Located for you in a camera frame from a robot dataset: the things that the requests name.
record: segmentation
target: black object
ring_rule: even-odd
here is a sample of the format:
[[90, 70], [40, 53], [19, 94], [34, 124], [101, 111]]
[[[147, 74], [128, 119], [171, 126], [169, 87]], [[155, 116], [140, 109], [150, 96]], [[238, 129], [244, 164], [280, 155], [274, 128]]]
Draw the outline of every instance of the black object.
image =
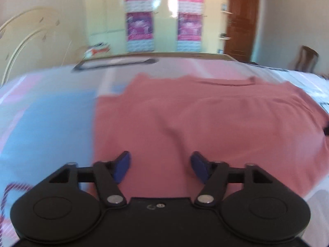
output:
[[149, 58], [144, 61], [136, 61], [136, 62], [124, 62], [124, 63], [114, 63], [114, 64], [104, 64], [104, 65], [95, 65], [91, 67], [84, 67], [87, 62], [95, 62], [95, 60], [83, 60], [79, 64], [77, 64], [73, 71], [86, 71], [86, 70], [93, 70], [93, 69], [102, 69], [102, 68], [110, 68], [110, 67], [122, 67], [122, 66], [131, 66], [131, 65], [150, 65], [157, 63], [159, 60], [155, 58]]
[[[244, 169], [191, 156], [205, 182], [190, 198], [132, 198], [119, 183], [129, 152], [93, 167], [67, 164], [18, 199], [10, 217], [20, 240], [15, 247], [200, 247], [307, 246], [299, 236], [310, 221], [307, 203], [256, 165]], [[99, 200], [78, 188], [94, 182]], [[223, 200], [228, 183], [243, 189]]]

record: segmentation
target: wall shelf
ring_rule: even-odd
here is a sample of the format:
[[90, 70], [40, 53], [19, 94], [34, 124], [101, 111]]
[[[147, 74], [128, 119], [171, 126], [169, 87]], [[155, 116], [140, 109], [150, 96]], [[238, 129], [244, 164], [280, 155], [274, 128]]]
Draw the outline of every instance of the wall shelf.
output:
[[231, 12], [229, 12], [229, 11], [224, 11], [224, 10], [222, 10], [221, 12], [222, 12], [222, 13], [225, 13], [225, 14], [233, 15], [233, 13], [231, 13]]

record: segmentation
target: bed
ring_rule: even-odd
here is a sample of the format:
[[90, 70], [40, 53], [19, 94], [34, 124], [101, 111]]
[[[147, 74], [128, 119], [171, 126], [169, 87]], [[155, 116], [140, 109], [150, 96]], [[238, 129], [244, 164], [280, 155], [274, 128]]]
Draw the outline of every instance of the bed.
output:
[[[220, 55], [137, 54], [100, 58], [32, 72], [10, 80], [0, 89], [1, 240], [17, 239], [9, 211], [14, 201], [68, 162], [93, 163], [95, 99], [121, 94], [139, 73], [153, 78], [243, 80], [258, 76], [272, 83], [290, 81], [329, 112], [329, 82], [314, 74], [253, 66]], [[156, 63], [147, 62], [156, 59]], [[304, 239], [313, 247], [329, 244], [329, 177], [305, 199], [312, 220]]]

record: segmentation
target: chair backrest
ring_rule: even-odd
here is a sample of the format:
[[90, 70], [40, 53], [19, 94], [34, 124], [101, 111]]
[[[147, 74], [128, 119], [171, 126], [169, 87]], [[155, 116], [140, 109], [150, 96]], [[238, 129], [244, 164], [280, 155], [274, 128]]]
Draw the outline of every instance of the chair backrest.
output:
[[313, 73], [318, 59], [319, 54], [316, 51], [303, 45], [300, 48], [299, 58], [295, 66], [295, 70]]

